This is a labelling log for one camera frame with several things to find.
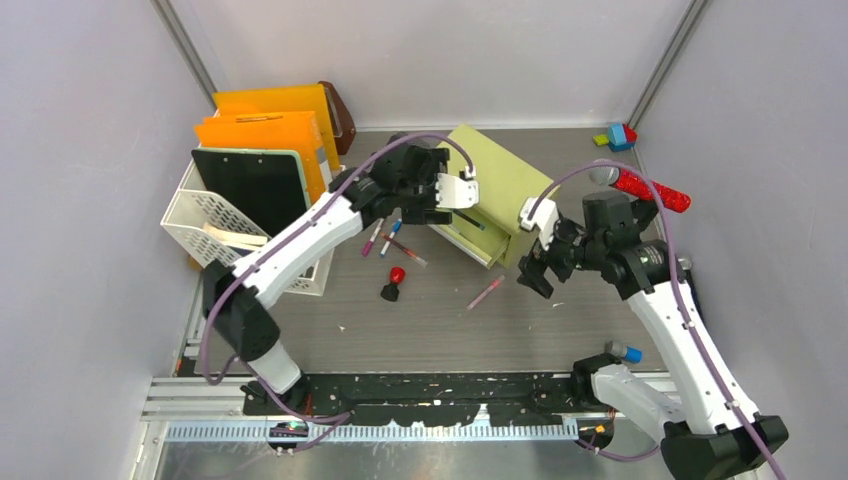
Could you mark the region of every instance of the white basket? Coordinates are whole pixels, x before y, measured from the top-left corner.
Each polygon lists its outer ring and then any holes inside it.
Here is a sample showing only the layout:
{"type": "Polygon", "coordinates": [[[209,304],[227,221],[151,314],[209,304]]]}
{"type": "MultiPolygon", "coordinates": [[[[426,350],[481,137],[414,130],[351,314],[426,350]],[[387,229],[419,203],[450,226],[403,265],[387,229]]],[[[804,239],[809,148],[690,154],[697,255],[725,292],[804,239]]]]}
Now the white basket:
{"type": "MultiPolygon", "coordinates": [[[[233,249],[204,232],[204,223],[230,232],[268,237],[267,233],[230,202],[217,193],[207,191],[200,173],[194,168],[194,162],[189,162],[160,225],[203,267],[209,265],[212,260],[232,265],[241,258],[233,249]]],[[[324,295],[332,260],[333,250],[330,250],[298,277],[286,292],[324,295]]]]}

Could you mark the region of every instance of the red block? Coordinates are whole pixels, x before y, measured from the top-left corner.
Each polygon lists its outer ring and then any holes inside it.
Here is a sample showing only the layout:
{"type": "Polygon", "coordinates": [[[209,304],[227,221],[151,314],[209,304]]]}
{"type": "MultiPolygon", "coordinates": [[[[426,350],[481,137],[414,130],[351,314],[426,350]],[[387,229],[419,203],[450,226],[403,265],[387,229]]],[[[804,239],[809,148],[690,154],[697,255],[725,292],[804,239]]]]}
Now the red block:
{"type": "Polygon", "coordinates": [[[639,138],[639,134],[634,132],[626,123],[624,124],[624,136],[627,138],[627,143],[633,143],[639,138]]]}

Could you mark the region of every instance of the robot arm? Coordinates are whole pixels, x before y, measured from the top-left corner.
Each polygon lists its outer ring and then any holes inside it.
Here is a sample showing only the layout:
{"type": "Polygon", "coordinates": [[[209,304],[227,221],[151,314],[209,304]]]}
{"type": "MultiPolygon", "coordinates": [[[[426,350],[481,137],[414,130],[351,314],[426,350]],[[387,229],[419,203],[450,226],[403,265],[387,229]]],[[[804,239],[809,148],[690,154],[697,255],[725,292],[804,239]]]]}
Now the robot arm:
{"type": "Polygon", "coordinates": [[[654,202],[606,191],[583,199],[586,226],[563,217],[551,200],[533,215],[529,199],[521,211],[525,230],[539,229],[529,255],[519,263],[519,283],[550,298],[544,278],[550,268],[561,282],[573,270],[592,270],[616,287],[645,325],[680,392],[680,402],[639,380],[609,354],[574,364],[572,395],[587,404],[606,404],[621,411],[660,445],[675,478],[727,478],[763,462],[750,435],[731,410],[738,407],[771,451],[788,437],[780,417],[765,417],[730,373],[701,321],[684,278],[670,278],[665,242],[643,242],[640,233],[657,213],[654,202]],[[678,310],[671,282],[679,282],[692,320],[678,310]],[[729,386],[734,405],[727,405],[688,331],[697,329],[720,378],[729,386]]]}
{"type": "Polygon", "coordinates": [[[465,172],[462,178],[446,174],[447,160],[447,149],[406,145],[392,150],[377,160],[367,175],[354,179],[333,202],[332,192],[352,171],[342,173],[331,183],[330,193],[322,195],[307,213],[262,249],[241,258],[232,267],[212,262],[203,270],[203,307],[208,316],[236,278],[270,251],[276,251],[235,290],[214,323],[215,330],[238,357],[276,393],[285,393],[297,382],[300,368],[283,347],[280,329],[268,309],[321,256],[395,209],[401,210],[407,224],[447,224],[451,222],[450,209],[476,204],[477,182],[470,172],[465,172]],[[316,212],[325,207],[324,215],[313,221],[316,212]],[[308,228],[290,239],[305,225],[308,228]]]}

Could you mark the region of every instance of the wooden tabletop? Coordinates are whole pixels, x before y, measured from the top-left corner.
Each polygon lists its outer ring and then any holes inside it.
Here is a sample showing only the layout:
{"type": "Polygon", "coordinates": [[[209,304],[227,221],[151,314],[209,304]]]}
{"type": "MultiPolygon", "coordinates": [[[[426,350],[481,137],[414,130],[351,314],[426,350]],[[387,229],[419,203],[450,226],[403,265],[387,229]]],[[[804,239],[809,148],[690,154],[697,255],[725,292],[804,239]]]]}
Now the wooden tabletop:
{"type": "MultiPolygon", "coordinates": [[[[636,164],[632,152],[595,147],[592,136],[602,133],[598,129],[484,133],[551,178],[599,157],[636,164]]],[[[359,165],[390,136],[357,134],[342,163],[359,165]]],[[[597,189],[585,174],[566,182],[557,200],[562,213],[582,224],[581,198],[597,189]]],[[[427,260],[426,268],[394,247],[381,259],[382,241],[363,258],[371,230],[336,247],[323,297],[285,294],[271,309],[283,344],[304,371],[567,371],[575,360],[600,353],[611,339],[643,351],[634,370],[664,369],[639,319],[597,273],[575,272],[565,284],[549,274],[556,291],[546,300],[516,283],[516,268],[486,270],[426,226],[407,225],[397,235],[427,260]],[[397,303],[379,296],[393,266],[406,270],[397,303]],[[506,281],[467,311],[466,305],[502,273],[506,281]]],[[[231,353],[213,337],[213,369],[231,353]]]]}

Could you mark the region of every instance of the pink pen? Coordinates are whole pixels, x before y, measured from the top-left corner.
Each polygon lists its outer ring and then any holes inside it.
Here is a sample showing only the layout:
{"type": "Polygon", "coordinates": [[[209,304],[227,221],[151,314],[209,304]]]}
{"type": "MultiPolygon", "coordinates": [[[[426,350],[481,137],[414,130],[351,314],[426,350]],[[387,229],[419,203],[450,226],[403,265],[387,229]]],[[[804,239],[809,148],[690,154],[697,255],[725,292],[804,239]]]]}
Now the pink pen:
{"type": "Polygon", "coordinates": [[[371,251],[371,247],[374,246],[374,240],[377,240],[377,235],[380,234],[380,229],[383,228],[383,222],[385,220],[386,220],[385,218],[381,218],[381,219],[377,220],[377,228],[374,229],[374,233],[371,234],[371,238],[368,239],[368,243],[366,243],[365,246],[362,247],[362,256],[363,257],[367,257],[368,252],[371,251]]]}
{"type": "Polygon", "coordinates": [[[492,282],[491,285],[489,285],[488,287],[486,287],[485,290],[480,292],[480,295],[477,295],[477,298],[475,298],[474,300],[471,300],[471,303],[469,303],[468,306],[465,307],[465,309],[471,310],[472,308],[476,307],[478,303],[482,302],[483,299],[486,298],[486,296],[488,296],[490,293],[492,293],[492,290],[498,288],[498,285],[500,285],[501,282],[503,282],[505,278],[506,277],[503,276],[503,275],[496,278],[495,281],[492,282]]]}

